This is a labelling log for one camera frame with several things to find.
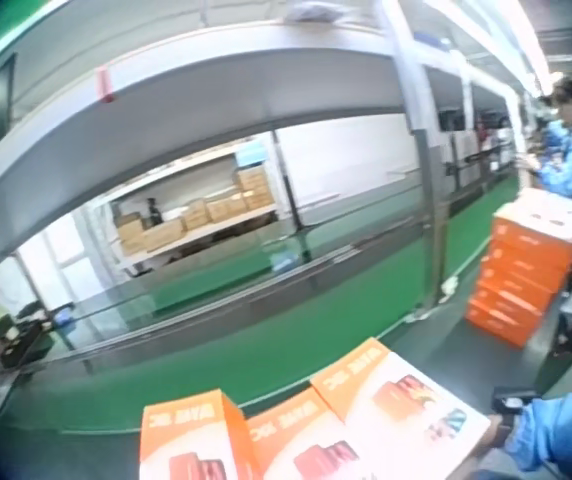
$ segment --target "white wall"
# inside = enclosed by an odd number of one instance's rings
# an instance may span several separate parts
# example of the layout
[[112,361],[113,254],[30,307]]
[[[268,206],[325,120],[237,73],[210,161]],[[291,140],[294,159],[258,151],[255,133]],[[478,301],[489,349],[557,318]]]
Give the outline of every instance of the white wall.
[[309,123],[277,134],[302,210],[390,185],[419,168],[403,114]]

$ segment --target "stack of orange boxes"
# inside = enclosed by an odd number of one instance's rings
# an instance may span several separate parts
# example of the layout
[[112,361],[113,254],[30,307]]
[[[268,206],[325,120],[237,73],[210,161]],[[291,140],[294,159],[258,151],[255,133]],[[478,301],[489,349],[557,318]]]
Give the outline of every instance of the stack of orange boxes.
[[572,200],[525,189],[493,222],[467,318],[523,347],[539,328],[572,264]]

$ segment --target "cardboard box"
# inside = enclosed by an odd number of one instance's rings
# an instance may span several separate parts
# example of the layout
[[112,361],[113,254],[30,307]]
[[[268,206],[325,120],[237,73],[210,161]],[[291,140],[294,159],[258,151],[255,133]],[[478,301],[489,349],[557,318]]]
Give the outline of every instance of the cardboard box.
[[144,223],[139,215],[128,222],[121,221],[120,225],[117,227],[117,235],[122,241],[128,241],[130,239],[140,237],[143,233]]
[[196,200],[187,205],[186,210],[182,213],[186,230],[195,230],[210,223],[208,211],[206,210],[206,202],[204,200]]
[[115,221],[115,226],[117,228],[119,228],[123,225],[126,225],[127,223],[131,223],[131,222],[134,222],[136,220],[141,220],[141,219],[142,219],[142,216],[139,213],[135,212],[135,213],[128,213],[126,215],[122,215],[120,217],[117,217],[117,218],[115,218],[114,221]]
[[219,223],[230,218],[228,200],[214,200],[206,203],[206,210],[211,222]]
[[312,388],[247,424],[264,480],[372,478],[348,429]]
[[555,296],[554,292],[546,290],[526,277],[493,266],[487,257],[482,260],[479,280],[483,280],[493,290],[516,295],[542,312],[548,309]]
[[237,183],[244,191],[257,188],[268,188],[268,180],[264,166],[244,168],[237,171]]
[[126,257],[146,250],[146,241],[143,234],[139,237],[121,240],[119,245],[122,249],[122,254]]
[[522,348],[537,330],[537,326],[520,324],[475,298],[468,302],[466,318],[477,327]]
[[545,290],[556,294],[566,279],[566,270],[551,267],[549,263],[533,260],[523,251],[514,249],[493,239],[488,263],[493,268],[509,270],[520,277],[528,278]]
[[507,203],[495,213],[493,240],[566,271],[572,264],[572,214],[548,213],[535,212],[528,202]]
[[248,206],[248,210],[257,210],[261,207],[266,207],[275,203],[273,196],[270,193],[258,193],[255,191],[244,192],[244,202]]
[[228,214],[231,217],[242,215],[248,211],[244,196],[241,192],[235,193],[227,199]]
[[185,235],[184,224],[181,218],[176,218],[161,225],[144,231],[146,250],[153,252],[165,247],[169,243],[176,242]]
[[512,293],[497,291],[484,280],[477,282],[477,290],[473,298],[490,310],[496,310],[520,325],[538,327],[544,316],[543,311],[530,303]]
[[258,480],[242,412],[214,390],[144,409],[141,480]]
[[378,478],[445,479],[490,424],[375,339],[311,384],[368,452]]

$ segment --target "white shelf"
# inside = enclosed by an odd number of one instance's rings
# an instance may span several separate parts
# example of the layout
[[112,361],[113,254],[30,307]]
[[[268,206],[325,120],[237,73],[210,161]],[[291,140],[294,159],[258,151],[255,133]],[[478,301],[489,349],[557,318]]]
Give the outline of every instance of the white shelf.
[[174,250],[175,248],[179,248],[182,245],[186,245],[190,242],[194,242],[195,240],[199,240],[200,238],[207,237],[209,235],[219,232],[220,230],[224,230],[234,225],[238,225],[242,222],[245,222],[246,220],[251,220],[253,218],[261,217],[262,215],[266,215],[276,210],[277,206],[275,204],[272,204],[272,205],[267,205],[265,207],[257,208],[255,210],[251,210],[249,212],[246,212],[242,215],[238,215],[233,218],[229,218],[228,220],[224,220],[223,222],[210,223],[196,230],[189,231],[185,236],[183,236],[176,242],[164,245],[163,247],[158,248],[155,251],[140,252],[135,255],[124,257],[124,260],[119,263],[119,267],[130,268],[136,263],[144,262],[149,258],[156,257],[157,255],[161,255],[162,253],[166,253],[170,250]]
[[147,187],[148,185],[151,185],[153,183],[159,182],[160,180],[163,180],[166,177],[169,177],[171,175],[175,175],[176,173],[179,172],[183,172],[184,170],[189,170],[191,168],[197,167],[199,165],[205,164],[205,163],[209,163],[212,162],[213,160],[217,160],[219,158],[228,156],[228,155],[234,155],[235,153],[237,153],[237,150],[239,150],[241,147],[245,146],[246,144],[251,143],[251,142],[242,142],[242,143],[236,143],[235,145],[231,145],[229,147],[224,147],[224,148],[220,148],[217,150],[213,150],[213,151],[209,151],[207,153],[205,153],[204,155],[200,155],[196,158],[193,158],[191,160],[186,160],[186,161],[180,161],[177,163],[177,165],[174,165],[172,167],[168,167],[168,168],[164,168],[163,170],[159,171],[159,172],[155,172],[151,175],[146,175],[144,178],[141,178],[129,185],[126,185],[122,188],[119,188],[113,192],[110,192],[102,197],[97,198],[96,203],[95,203],[95,207],[99,207],[103,204],[112,202],[114,200],[117,200],[118,198],[121,198],[125,195],[128,195],[129,193],[133,193],[141,188]]

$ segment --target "hand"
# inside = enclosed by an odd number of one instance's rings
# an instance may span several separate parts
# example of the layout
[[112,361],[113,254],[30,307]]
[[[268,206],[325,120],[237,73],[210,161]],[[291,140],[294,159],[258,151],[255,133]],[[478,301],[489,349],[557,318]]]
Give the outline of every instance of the hand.
[[542,168],[542,163],[532,153],[519,154],[517,157],[517,166],[527,170],[539,171]]

